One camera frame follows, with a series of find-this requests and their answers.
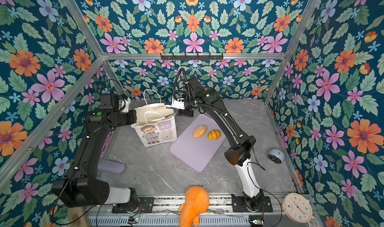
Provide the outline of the striped round fake bread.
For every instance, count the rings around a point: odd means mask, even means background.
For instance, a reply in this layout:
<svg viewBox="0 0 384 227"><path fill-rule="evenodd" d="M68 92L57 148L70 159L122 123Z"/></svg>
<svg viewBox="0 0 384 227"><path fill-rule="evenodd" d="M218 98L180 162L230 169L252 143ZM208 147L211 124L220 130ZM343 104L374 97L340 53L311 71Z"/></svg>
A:
<svg viewBox="0 0 384 227"><path fill-rule="evenodd" d="M218 140L221 137L222 133L219 130L212 130L208 133L208 138L210 140Z"/></svg>

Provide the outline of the sesame oval fake bread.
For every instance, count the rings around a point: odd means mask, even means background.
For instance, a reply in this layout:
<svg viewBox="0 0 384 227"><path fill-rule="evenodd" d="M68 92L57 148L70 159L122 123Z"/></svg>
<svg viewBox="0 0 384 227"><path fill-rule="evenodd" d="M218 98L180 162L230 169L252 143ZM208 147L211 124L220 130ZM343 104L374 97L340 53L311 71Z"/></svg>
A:
<svg viewBox="0 0 384 227"><path fill-rule="evenodd" d="M204 134L207 132L207 127L205 125L201 125L201 126L198 126L194 133L193 133L193 137L195 139L199 139L201 138L202 136L204 136Z"/></svg>

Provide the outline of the white printed paper bag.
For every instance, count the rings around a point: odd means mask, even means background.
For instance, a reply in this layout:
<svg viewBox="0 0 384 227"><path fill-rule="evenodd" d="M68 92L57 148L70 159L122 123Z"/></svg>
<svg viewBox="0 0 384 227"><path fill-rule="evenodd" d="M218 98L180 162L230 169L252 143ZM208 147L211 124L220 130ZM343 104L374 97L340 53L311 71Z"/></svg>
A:
<svg viewBox="0 0 384 227"><path fill-rule="evenodd" d="M167 108L161 100L156 103L148 103L135 108L137 122L131 127L135 129L137 135L145 147L151 147L163 143L175 141L177 139L177 128L175 116L163 118L158 113L160 108Z"/></svg>

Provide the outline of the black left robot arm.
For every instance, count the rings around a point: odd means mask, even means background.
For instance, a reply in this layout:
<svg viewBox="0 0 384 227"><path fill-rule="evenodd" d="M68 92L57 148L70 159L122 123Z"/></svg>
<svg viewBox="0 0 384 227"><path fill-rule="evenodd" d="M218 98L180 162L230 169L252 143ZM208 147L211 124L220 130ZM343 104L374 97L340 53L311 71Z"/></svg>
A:
<svg viewBox="0 0 384 227"><path fill-rule="evenodd" d="M111 130L136 123L136 111L129 109L125 95L101 94L101 104L83 120L83 136L74 162L52 192L69 208L125 205L136 210L140 200L133 188L113 188L98 180L98 165L103 145Z"/></svg>

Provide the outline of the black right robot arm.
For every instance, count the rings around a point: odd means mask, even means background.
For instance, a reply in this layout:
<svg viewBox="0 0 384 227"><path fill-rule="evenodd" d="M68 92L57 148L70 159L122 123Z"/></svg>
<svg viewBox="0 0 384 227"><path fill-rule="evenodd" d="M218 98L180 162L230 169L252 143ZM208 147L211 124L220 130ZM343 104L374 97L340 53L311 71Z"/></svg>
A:
<svg viewBox="0 0 384 227"><path fill-rule="evenodd" d="M239 174L247 209L255 212L261 208L265 191L257 183L252 169L254 162L251 161L256 139L239 127L219 93L213 88L205 89L196 77L188 79L182 67L175 77L172 104L177 105L175 108L179 116L193 117L197 109L200 114L208 114L217 123L229 141L230 148L225 152L225 158Z"/></svg>

